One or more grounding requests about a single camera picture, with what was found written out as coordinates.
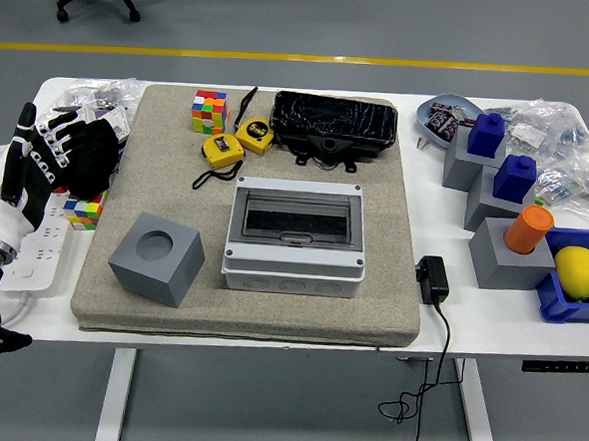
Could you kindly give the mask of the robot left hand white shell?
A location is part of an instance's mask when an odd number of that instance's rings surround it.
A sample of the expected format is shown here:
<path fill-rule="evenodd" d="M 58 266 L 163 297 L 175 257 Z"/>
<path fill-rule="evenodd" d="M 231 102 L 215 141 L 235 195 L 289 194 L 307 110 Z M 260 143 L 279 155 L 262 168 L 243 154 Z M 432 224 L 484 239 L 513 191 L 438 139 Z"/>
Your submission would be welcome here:
<path fill-rule="evenodd" d="M 36 106 L 26 103 L 7 150 L 0 158 L 0 240 L 16 249 L 44 217 L 53 191 L 69 184 L 80 153 L 78 132 L 86 123 L 78 111 L 36 121 Z"/>

